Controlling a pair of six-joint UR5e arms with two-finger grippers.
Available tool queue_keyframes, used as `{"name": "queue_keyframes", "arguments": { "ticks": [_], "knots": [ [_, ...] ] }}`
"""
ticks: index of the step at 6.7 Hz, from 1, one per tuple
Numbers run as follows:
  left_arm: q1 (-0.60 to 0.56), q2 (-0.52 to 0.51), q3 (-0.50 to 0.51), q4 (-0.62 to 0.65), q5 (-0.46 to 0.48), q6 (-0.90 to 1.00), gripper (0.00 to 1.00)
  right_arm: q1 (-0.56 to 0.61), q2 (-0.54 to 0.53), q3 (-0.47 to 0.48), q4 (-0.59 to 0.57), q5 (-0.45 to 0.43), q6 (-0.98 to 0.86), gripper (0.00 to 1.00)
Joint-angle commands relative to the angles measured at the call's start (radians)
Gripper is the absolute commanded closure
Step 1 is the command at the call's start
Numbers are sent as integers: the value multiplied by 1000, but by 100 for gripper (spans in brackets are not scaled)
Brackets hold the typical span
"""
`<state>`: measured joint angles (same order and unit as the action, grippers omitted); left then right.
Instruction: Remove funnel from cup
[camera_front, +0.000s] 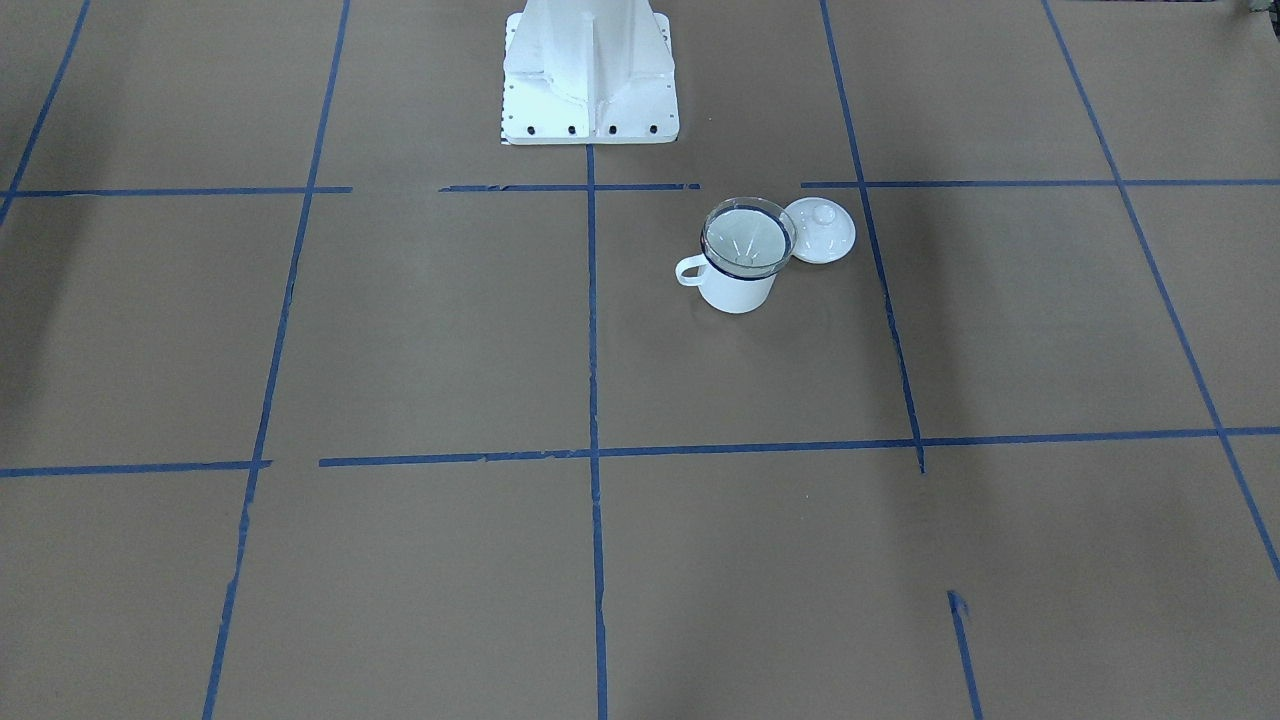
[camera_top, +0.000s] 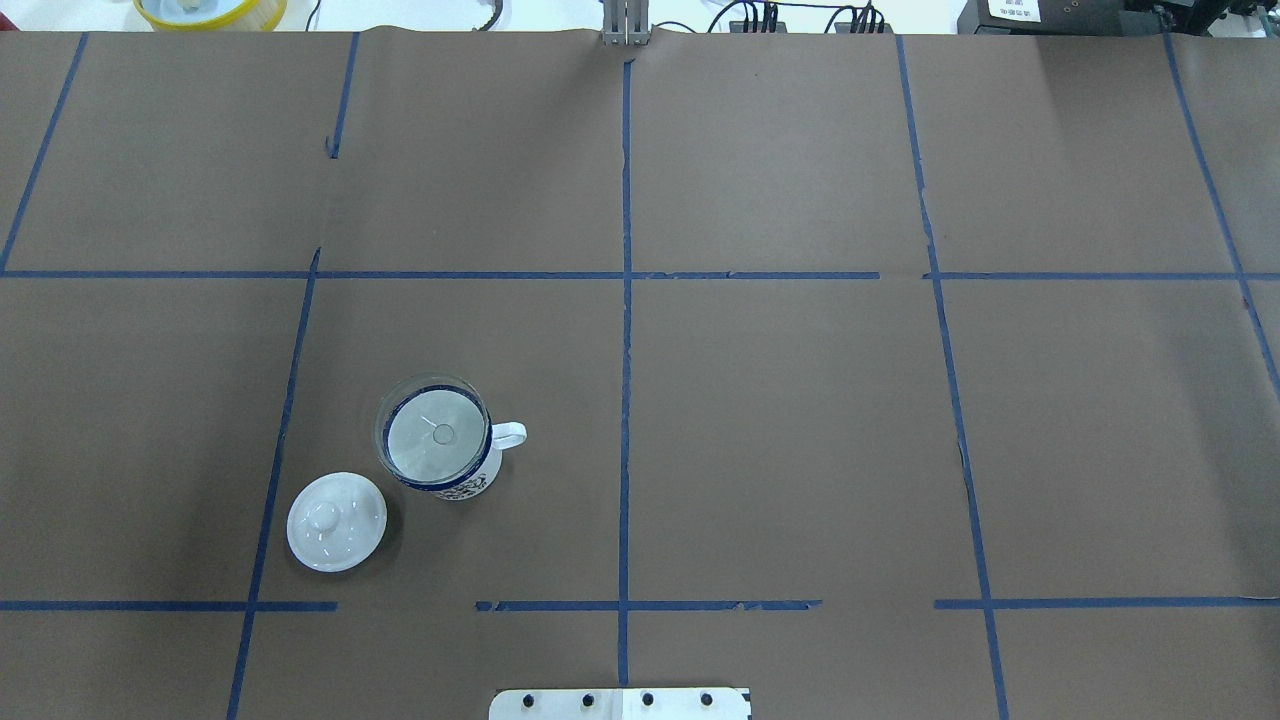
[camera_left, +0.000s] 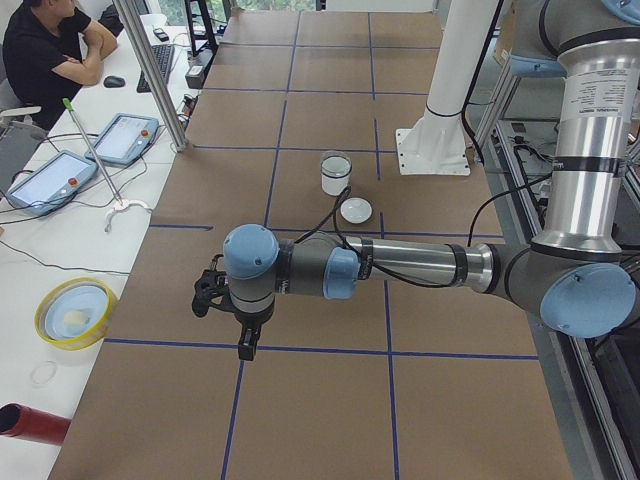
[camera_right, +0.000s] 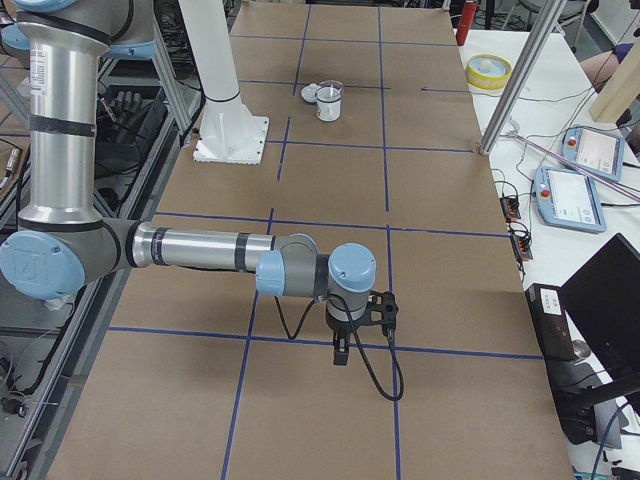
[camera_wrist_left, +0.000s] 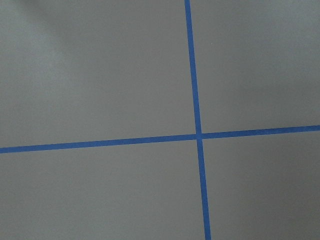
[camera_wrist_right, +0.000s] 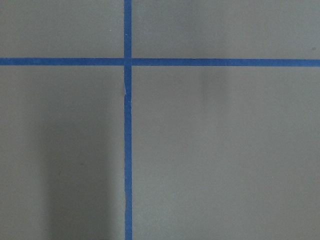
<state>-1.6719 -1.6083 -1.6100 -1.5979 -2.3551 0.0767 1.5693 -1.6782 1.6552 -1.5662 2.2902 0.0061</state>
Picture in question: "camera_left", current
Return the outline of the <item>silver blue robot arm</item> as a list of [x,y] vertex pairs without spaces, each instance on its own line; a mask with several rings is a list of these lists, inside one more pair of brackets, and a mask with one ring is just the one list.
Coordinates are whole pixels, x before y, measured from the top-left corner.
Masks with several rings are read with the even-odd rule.
[[612,332],[637,305],[612,237],[639,83],[635,1],[520,1],[512,54],[558,62],[565,73],[551,194],[542,231],[528,246],[438,245],[312,230],[279,240],[242,225],[223,244],[225,267],[195,283],[192,309],[229,312],[241,325],[238,354],[255,356],[277,294],[347,299],[382,278],[438,289],[467,286],[501,297],[576,338]]

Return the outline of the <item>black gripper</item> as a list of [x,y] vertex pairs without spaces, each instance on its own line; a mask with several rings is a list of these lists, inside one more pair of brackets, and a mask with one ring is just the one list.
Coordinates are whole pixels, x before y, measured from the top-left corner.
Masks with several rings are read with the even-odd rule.
[[[194,284],[194,297],[191,308],[196,317],[204,317],[210,309],[222,312],[230,311],[230,294],[225,271],[217,269],[218,261],[223,257],[217,254],[201,277]],[[253,361],[259,343],[259,327],[243,325],[238,341],[238,357],[243,361]]]

